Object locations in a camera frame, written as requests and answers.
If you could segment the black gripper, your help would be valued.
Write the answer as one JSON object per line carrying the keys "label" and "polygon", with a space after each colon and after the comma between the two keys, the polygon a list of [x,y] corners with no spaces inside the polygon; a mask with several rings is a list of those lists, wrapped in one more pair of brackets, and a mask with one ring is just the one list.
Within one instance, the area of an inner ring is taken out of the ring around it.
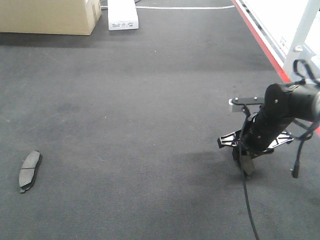
{"label": "black gripper", "polygon": [[271,154],[283,144],[289,144],[293,138],[285,129],[293,122],[291,117],[270,114],[265,109],[263,97],[231,98],[228,100],[231,112],[245,114],[241,129],[217,139],[218,147],[233,148],[233,159],[249,156],[251,159]]}

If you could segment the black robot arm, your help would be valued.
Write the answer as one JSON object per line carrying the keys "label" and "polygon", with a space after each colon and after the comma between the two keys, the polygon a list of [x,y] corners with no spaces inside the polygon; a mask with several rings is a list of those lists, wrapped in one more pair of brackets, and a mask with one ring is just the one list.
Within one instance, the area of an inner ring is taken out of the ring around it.
{"label": "black robot arm", "polygon": [[285,131],[295,119],[316,122],[320,114],[320,88],[315,84],[275,83],[264,97],[232,98],[232,111],[244,110],[244,128],[218,138],[219,148],[232,147],[256,158],[271,154],[293,137]]}

